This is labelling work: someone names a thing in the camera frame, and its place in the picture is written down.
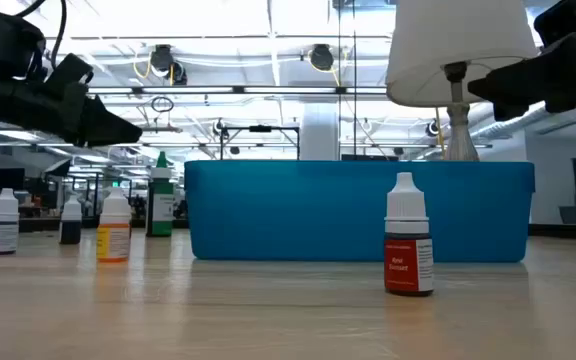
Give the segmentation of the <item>small bottle orange label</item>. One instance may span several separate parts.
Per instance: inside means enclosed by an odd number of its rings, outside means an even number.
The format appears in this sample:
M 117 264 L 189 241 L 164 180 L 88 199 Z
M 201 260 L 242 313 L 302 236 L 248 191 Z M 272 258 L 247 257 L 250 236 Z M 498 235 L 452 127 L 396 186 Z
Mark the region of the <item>small bottle orange label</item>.
M 131 208 L 123 191 L 114 187 L 104 199 L 96 233 L 96 259 L 122 262 L 129 258 Z

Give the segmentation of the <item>large green dropper bottle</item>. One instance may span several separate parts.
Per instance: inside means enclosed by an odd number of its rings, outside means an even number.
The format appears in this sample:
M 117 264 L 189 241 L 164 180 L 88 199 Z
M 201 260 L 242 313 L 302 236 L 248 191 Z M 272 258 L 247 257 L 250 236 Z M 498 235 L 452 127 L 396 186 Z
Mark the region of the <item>large green dropper bottle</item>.
M 169 237 L 172 234 L 174 185 L 166 154 L 161 151 L 156 166 L 151 169 L 148 188 L 146 235 Z

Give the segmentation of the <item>black frame stand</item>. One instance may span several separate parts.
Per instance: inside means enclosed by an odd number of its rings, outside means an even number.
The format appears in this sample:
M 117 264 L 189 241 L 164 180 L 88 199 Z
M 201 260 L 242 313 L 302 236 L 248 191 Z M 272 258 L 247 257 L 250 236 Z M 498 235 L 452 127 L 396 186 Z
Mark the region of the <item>black frame stand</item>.
M 271 126 L 271 125 L 251 125 L 251 126 L 225 126 L 221 125 L 218 129 L 219 133 L 219 160 L 224 159 L 225 148 L 232 145 L 234 147 L 243 147 L 243 144 L 233 144 L 232 141 L 242 132 L 250 133 L 271 133 L 273 131 L 279 132 L 289 141 L 289 143 L 296 149 L 296 159 L 301 159 L 301 134 L 299 127 L 290 126 Z M 294 131 L 296 139 L 293 140 L 287 135 L 288 131 Z

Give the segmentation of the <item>small dark blue dropper bottle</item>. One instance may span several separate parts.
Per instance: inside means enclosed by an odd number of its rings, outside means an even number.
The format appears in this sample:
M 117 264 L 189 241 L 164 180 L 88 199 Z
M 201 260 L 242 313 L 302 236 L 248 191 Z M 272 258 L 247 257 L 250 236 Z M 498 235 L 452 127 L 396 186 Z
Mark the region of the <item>small dark blue dropper bottle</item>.
M 77 245 L 81 240 L 82 207 L 76 195 L 71 195 L 65 202 L 60 219 L 59 243 Z

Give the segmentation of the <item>small bottle purple label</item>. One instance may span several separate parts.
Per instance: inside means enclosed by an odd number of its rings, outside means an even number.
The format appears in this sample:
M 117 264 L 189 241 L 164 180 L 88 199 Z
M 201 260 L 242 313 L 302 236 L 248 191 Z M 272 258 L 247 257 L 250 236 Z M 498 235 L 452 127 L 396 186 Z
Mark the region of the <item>small bottle purple label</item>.
M 14 254 L 19 240 L 19 201 L 11 188 L 0 192 L 0 255 Z

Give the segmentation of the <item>small bottle red label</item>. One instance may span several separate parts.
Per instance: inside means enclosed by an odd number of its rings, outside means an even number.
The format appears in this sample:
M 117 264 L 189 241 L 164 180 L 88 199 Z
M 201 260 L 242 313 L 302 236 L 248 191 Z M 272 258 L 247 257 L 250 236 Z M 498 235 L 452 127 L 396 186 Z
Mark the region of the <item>small bottle red label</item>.
M 413 174 L 397 174 L 387 194 L 384 235 L 384 288 L 400 296 L 430 296 L 434 292 L 433 243 L 424 193 Z

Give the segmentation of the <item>blue plastic bin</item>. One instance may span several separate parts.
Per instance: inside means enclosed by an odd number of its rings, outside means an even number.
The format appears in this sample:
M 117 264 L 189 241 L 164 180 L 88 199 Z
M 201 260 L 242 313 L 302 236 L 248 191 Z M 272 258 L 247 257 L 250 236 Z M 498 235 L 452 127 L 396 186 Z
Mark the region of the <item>blue plastic bin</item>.
M 424 193 L 438 262 L 518 262 L 529 235 L 529 162 L 207 160 L 186 164 L 202 260 L 378 262 L 401 172 Z

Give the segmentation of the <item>black monitor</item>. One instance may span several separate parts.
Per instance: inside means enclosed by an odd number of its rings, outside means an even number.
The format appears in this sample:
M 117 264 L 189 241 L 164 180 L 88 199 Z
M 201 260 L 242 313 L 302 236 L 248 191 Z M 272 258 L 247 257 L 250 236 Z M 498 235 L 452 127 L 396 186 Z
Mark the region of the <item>black monitor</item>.
M 22 190 L 24 181 L 24 168 L 0 168 L 0 191 L 4 188 Z

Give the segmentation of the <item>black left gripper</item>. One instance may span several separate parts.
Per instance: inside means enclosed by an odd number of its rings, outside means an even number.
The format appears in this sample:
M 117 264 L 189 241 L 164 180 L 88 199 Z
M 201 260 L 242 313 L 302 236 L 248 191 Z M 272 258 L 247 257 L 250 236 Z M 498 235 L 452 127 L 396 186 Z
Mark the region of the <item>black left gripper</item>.
M 0 122 L 81 146 L 137 143 L 142 129 L 87 97 L 92 67 L 69 54 L 47 81 L 0 79 Z

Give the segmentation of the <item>white column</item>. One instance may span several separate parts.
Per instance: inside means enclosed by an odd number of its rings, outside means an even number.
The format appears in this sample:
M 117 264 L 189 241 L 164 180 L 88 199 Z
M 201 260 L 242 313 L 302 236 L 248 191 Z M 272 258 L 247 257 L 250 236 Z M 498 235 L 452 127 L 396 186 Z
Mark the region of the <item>white column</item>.
M 300 159 L 339 159 L 339 120 L 335 103 L 305 104 L 300 125 Z

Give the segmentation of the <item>table lamp white shade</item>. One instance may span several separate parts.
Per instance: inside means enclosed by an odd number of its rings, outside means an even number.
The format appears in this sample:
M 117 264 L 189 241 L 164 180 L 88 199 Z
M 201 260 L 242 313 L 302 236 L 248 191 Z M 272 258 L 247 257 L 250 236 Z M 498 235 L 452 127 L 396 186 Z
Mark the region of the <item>table lamp white shade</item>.
M 398 0 L 386 75 L 394 103 L 445 107 L 445 158 L 479 160 L 469 132 L 467 83 L 537 55 L 522 0 Z

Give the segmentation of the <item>silver air duct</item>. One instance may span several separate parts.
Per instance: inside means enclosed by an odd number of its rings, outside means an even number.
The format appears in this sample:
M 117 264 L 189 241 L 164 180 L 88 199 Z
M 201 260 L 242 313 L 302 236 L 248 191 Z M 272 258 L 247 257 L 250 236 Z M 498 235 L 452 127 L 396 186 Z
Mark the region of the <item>silver air duct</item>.
M 509 136 L 539 122 L 546 121 L 547 123 L 560 124 L 568 120 L 576 120 L 576 109 L 563 113 L 549 113 L 546 111 L 544 103 L 541 102 L 537 105 L 532 105 L 528 112 L 521 117 L 495 122 L 471 132 L 470 135 L 473 139 L 497 139 Z

